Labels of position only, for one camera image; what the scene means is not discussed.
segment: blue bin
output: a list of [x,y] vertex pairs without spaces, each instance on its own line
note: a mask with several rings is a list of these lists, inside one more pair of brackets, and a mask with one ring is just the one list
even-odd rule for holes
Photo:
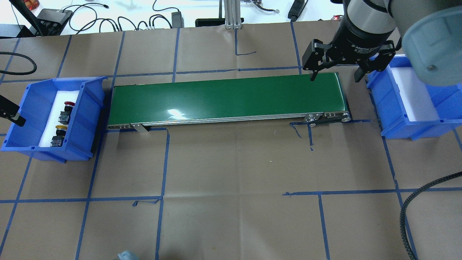
[[[107,77],[55,78],[29,84],[19,112],[23,127],[12,124],[1,147],[42,161],[86,161],[93,157],[91,146],[99,113],[103,107],[102,82]],[[39,147],[51,107],[59,91],[79,90],[62,147]]]
[[462,84],[448,87],[426,85],[439,120],[410,121],[401,99],[400,90],[391,68],[411,67],[405,56],[397,56],[383,72],[369,75],[371,89],[382,124],[382,136],[387,139],[441,136],[462,125]]

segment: red object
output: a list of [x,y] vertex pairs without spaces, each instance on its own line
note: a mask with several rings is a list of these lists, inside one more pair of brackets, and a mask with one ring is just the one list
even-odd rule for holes
[[26,4],[27,8],[31,11],[37,9],[37,7],[40,5],[40,2],[38,0],[24,0],[24,3]]
[[75,103],[74,102],[71,102],[71,101],[66,101],[64,102],[65,105],[71,105],[71,106],[75,106]]

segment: green conveyor belt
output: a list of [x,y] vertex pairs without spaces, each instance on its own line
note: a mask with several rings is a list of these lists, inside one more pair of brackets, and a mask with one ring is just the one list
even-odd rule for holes
[[337,73],[114,88],[109,128],[300,117],[347,111]]

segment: green surface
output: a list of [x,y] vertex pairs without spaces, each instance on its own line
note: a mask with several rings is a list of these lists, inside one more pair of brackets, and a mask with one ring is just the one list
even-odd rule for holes
[[114,88],[109,125],[346,111],[337,73]]

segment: light blue object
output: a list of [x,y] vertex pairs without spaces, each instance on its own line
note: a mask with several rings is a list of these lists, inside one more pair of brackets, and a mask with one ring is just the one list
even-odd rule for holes
[[[55,78],[29,84],[19,105],[23,127],[11,124],[2,151],[17,151],[42,161],[86,161],[103,107],[102,82],[107,77]],[[79,90],[62,147],[39,147],[56,93]]]
[[395,57],[383,72],[369,74],[371,89],[383,131],[387,139],[441,136],[462,125],[462,84],[448,87],[426,85],[439,120],[411,122],[407,117],[400,90],[391,68],[411,67],[405,56]]
[[462,82],[462,6],[415,23],[404,34],[402,46],[424,83],[449,86]]
[[117,255],[120,260],[140,260],[132,251],[125,250]]

